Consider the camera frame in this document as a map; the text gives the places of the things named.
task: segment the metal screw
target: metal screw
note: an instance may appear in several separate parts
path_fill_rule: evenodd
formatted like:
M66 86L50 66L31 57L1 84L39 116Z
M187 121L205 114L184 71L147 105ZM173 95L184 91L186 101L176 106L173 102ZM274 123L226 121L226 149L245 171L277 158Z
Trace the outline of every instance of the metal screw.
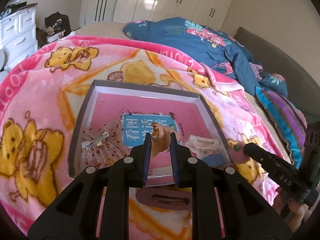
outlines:
M133 162L133 158L132 157L125 157L123 159L124 163L132 163Z
M190 157L188 159L188 162L191 163L191 164L196 164L198 162L198 160L195 157Z
M226 173L228 174L234 174L236 171L234 168L232 167L226 167Z
M96 168L93 167L93 166L90 166L88 167L86 170L85 170L87 173L91 174L91 173L94 173L96 171Z

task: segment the blue label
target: blue label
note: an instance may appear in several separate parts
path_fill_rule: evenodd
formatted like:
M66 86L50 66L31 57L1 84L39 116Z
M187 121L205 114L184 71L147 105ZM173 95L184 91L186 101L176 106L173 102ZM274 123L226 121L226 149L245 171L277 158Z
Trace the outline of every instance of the blue label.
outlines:
M156 114L123 114L123 143L127 147L135 147L144 143L146 133L152 133L151 124L157 122L178 132L176 122L171 116Z

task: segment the blue fabric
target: blue fabric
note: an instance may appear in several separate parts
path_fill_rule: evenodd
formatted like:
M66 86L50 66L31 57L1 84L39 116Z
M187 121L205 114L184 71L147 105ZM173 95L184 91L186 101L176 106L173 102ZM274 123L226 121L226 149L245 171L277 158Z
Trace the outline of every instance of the blue fabric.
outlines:
M295 131L293 125L290 123L289 118L287 117L287 111L281 111L283 109L282 106L278 105L275 100L275 97L280 97L276 93L268 94L274 92L266 92L263 91L262 88L256 87L256 96L260 103L263 105L265 110L268 112L271 120L274 122L277 131L283 138L283 140L288 144L288 149L292 153L292 157L294 160L294 166L298 169L302 160L302 152L301 148L303 147L300 145L298 146L299 142L295 138Z
M262 80L259 80L258 82L262 88L277 92L285 98L288 97L287 84L282 76L260 72L260 77L262 77Z
M182 18L165 19L156 23L134 21L124 27L124 32L134 40L179 49L197 62L236 79L252 96L255 96L255 87L260 87L243 50L247 56L250 56L250 52L225 33Z

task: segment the teddy bear blanket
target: teddy bear blanket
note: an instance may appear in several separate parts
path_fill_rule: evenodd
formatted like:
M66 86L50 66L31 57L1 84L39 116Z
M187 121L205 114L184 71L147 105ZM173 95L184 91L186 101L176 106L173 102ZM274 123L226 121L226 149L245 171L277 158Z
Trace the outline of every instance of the teddy bear blanket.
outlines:
M235 80L160 44L72 36L44 46L0 85L0 200L25 234L72 181L69 144L78 111L95 79L201 93L229 146L254 142L283 157ZM272 204L277 185L261 167L253 160L236 160L236 167ZM142 205L135 192L130 190L131 239L191 239L190 211Z

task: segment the dresser drawer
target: dresser drawer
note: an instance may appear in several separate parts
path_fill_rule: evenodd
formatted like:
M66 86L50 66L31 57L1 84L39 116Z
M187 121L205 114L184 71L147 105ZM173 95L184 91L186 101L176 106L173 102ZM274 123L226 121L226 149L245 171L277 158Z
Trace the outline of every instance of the dresser drawer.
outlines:
M19 15L11 17L0 23L0 43L19 32Z
M4 70L10 72L16 65L30 57L32 54L38 51L38 42L34 41L29 47L21 51L19 54L13 57L13 60L9 61L5 66Z
M27 28L36 23L36 9L19 14L19 32L23 32Z
M19 35L14 36L13 38L8 39L2 44L2 49L6 55L7 62L12 60L16 54L21 50L24 50L31 43L36 40L36 26L28 28Z

